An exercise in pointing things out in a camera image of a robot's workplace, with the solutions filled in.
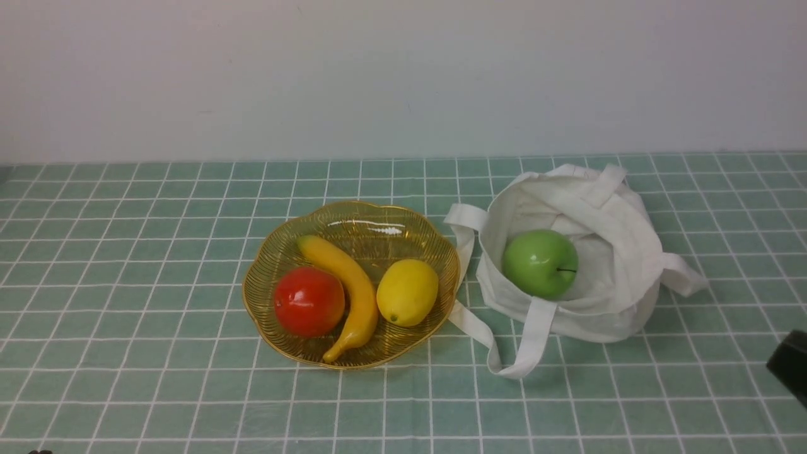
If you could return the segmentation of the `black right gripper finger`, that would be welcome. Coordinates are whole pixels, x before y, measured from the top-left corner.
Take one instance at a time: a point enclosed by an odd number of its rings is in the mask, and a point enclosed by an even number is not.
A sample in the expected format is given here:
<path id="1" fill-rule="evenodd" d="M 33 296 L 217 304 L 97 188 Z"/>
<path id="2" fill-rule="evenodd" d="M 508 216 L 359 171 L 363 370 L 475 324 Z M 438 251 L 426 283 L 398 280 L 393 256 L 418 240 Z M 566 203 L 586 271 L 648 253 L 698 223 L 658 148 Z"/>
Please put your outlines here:
<path id="1" fill-rule="evenodd" d="M 766 364 L 767 370 L 806 409 L 806 333 L 791 330 L 777 345 Z"/>

